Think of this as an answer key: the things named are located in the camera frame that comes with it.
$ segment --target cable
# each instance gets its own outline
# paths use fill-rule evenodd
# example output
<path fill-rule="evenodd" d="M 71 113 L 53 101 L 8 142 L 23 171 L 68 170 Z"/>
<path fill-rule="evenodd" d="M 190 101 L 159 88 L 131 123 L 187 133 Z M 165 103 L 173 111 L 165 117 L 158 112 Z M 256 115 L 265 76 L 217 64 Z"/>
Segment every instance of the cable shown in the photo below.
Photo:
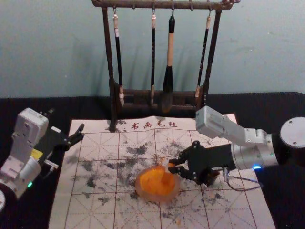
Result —
<path fill-rule="evenodd" d="M 234 190 L 234 191 L 244 192 L 244 191 L 250 191 L 250 190 L 253 190 L 253 189 L 257 189 L 257 188 L 262 188 L 262 187 L 264 187 L 263 184 L 262 184 L 261 182 L 256 181 L 256 180 L 251 180 L 251 179 L 244 178 L 244 177 L 235 177 L 235 176 L 231 176 L 231 177 L 233 177 L 234 179 L 246 180 L 246 181 L 250 181 L 250 182 L 259 184 L 259 186 L 244 189 L 244 188 L 234 188 L 234 187 L 232 187 L 232 186 L 230 185 L 229 182 L 227 182 L 228 186 L 229 186 L 232 190 Z"/>
<path fill-rule="evenodd" d="M 45 180 L 46 178 L 48 178 L 50 176 L 50 174 L 54 171 L 54 168 L 51 167 L 48 171 L 48 173 L 42 178 L 42 180 Z"/>

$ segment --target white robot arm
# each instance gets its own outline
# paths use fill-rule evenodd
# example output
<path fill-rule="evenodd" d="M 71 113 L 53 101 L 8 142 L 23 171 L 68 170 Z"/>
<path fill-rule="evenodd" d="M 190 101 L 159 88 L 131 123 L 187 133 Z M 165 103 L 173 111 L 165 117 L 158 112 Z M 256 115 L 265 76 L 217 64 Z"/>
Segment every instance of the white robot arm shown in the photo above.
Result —
<path fill-rule="evenodd" d="M 43 114 L 27 108 L 18 114 L 10 155 L 0 169 L 0 213 L 10 205 L 7 202 L 22 196 L 44 164 L 50 166 L 50 173 L 58 168 L 48 160 L 55 149 L 67 151 L 83 139 L 83 124 L 70 137 L 50 127 L 48 117 L 52 112 Z"/>
<path fill-rule="evenodd" d="M 264 130 L 243 128 L 227 116 L 204 106 L 196 112 L 196 129 L 209 138 L 225 138 L 232 143 L 204 148 L 198 141 L 169 162 L 172 173 L 211 185 L 219 172 L 224 176 L 232 169 L 262 168 L 293 163 L 305 166 L 305 118 L 296 117 L 283 124 L 280 133 L 267 134 Z M 189 170 L 179 164 L 187 161 Z"/>

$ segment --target ink stain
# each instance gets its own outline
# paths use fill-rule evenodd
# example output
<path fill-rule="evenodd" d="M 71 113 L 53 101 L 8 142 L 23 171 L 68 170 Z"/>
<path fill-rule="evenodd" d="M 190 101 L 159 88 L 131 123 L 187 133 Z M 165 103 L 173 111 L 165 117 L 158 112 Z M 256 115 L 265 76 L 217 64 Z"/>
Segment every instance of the ink stain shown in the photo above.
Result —
<path fill-rule="evenodd" d="M 145 143 L 143 146 L 140 146 L 139 148 L 131 148 L 127 147 L 126 152 L 134 155 L 143 155 L 147 151 L 147 143 Z"/>
<path fill-rule="evenodd" d="M 130 186 L 135 187 L 135 180 L 130 180 L 130 181 L 128 181 L 128 184 L 129 184 Z"/>
<path fill-rule="evenodd" d="M 98 187 L 98 189 L 102 190 L 103 192 L 106 191 L 106 189 L 104 187 Z"/>
<path fill-rule="evenodd" d="M 81 192 L 81 193 L 85 195 L 86 199 L 90 198 L 90 193 L 86 193 L 86 192 Z"/>
<path fill-rule="evenodd" d="M 217 199 L 224 199 L 222 196 L 219 195 L 219 193 L 215 194 L 215 198 L 217 198 Z"/>
<path fill-rule="evenodd" d="M 119 168 L 124 168 L 124 167 L 125 167 L 125 163 L 124 163 L 124 162 L 120 162 L 120 163 L 118 164 L 118 166 L 119 166 Z"/>
<path fill-rule="evenodd" d="M 95 179 L 95 175 L 91 175 L 87 180 L 87 186 L 95 188 L 96 184 L 93 182 Z"/>
<path fill-rule="evenodd" d="M 111 175 L 109 173 L 105 173 L 103 178 L 106 178 L 106 179 L 111 179 Z"/>
<path fill-rule="evenodd" d="M 116 169 L 115 164 L 107 163 L 106 166 L 111 168 L 111 169 Z"/>
<path fill-rule="evenodd" d="M 165 212 L 163 212 L 162 213 L 162 216 L 164 217 L 164 218 L 172 218 L 173 217 L 173 214 L 172 213 L 170 213 L 170 212 L 168 212 L 168 213 L 165 213 Z"/>
<path fill-rule="evenodd" d="M 110 198 L 109 197 L 100 197 L 100 198 L 98 198 L 98 200 L 100 202 L 102 202 L 102 206 L 104 206 L 105 203 L 107 203 L 110 200 Z"/>
<path fill-rule="evenodd" d="M 165 145 L 160 152 L 164 155 L 177 156 L 184 149 L 184 146 L 178 142 L 172 141 L 171 143 Z"/>
<path fill-rule="evenodd" d="M 110 127 L 107 127 L 105 130 L 109 130 Z M 110 130 L 109 130 L 110 131 Z M 115 128 L 115 132 L 120 132 L 118 128 Z"/>
<path fill-rule="evenodd" d="M 135 192 L 130 194 L 131 199 L 138 199 L 138 197 L 139 197 L 138 194 Z"/>
<path fill-rule="evenodd" d="M 126 124 L 126 122 L 124 120 L 118 120 L 117 124 L 123 125 L 123 124 Z"/>
<path fill-rule="evenodd" d="M 133 167 L 136 163 L 137 163 L 136 158 L 128 158 L 128 159 L 126 159 L 125 165 L 127 167 Z"/>
<path fill-rule="evenodd" d="M 66 157 L 65 161 L 67 164 L 75 164 L 78 162 L 77 151 L 71 156 Z"/>
<path fill-rule="evenodd" d="M 211 205 L 214 205 L 218 199 L 224 198 L 219 193 L 216 193 L 214 198 L 205 198 L 205 200 Z"/>
<path fill-rule="evenodd" d="M 81 166 L 87 171 L 91 172 L 92 171 L 92 161 L 83 161 L 81 163 Z"/>

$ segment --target black cloth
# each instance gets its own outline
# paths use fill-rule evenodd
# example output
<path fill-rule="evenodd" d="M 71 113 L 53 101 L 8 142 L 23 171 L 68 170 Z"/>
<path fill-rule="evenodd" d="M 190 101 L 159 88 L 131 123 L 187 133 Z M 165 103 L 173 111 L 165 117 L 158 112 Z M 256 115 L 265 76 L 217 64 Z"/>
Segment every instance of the black cloth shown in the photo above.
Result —
<path fill-rule="evenodd" d="M 305 116 L 305 95 L 301 93 L 215 94 L 209 105 L 222 114 L 235 113 L 237 122 L 249 128 L 279 132 L 290 118 Z M 36 111 L 55 108 L 50 124 L 68 133 L 72 119 L 110 119 L 108 97 L 65 97 L 0 99 L 0 163 L 12 144 L 11 134 L 20 111 L 30 107 Z M 120 114 L 119 118 L 141 118 L 151 115 L 149 110 Z M 194 112 L 169 113 L 173 117 L 194 117 Z M 53 156 L 62 163 L 63 153 Z M 2 218 L 1 229 L 44 229 L 48 227 L 51 207 L 60 171 L 44 182 L 36 180 L 10 214 Z M 263 193 L 277 228 L 298 229 L 305 226 L 305 169 L 297 166 L 269 167 L 256 171 L 263 183 Z"/>

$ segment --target hook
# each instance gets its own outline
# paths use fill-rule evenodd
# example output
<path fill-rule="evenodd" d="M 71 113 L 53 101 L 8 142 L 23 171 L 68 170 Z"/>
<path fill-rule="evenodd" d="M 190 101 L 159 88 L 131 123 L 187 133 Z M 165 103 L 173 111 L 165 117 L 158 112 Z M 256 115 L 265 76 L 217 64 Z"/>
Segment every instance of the hook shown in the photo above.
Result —
<path fill-rule="evenodd" d="M 156 8 L 154 6 L 154 1 L 153 1 L 153 4 L 152 4 L 152 14 L 154 14 L 155 10 L 156 10 Z"/>
<path fill-rule="evenodd" d="M 193 2 L 192 2 L 192 0 L 189 0 L 189 2 L 190 2 L 190 4 L 191 4 L 191 5 L 190 5 L 190 10 L 193 11 L 193 10 L 194 10 Z"/>
<path fill-rule="evenodd" d="M 210 16 L 212 10 L 213 10 L 213 9 L 212 9 L 211 5 L 209 5 L 209 16 Z"/>
<path fill-rule="evenodd" d="M 172 2 L 172 16 L 173 16 L 173 11 L 175 10 L 175 7 L 173 5 L 173 0 L 171 0 L 171 2 Z"/>

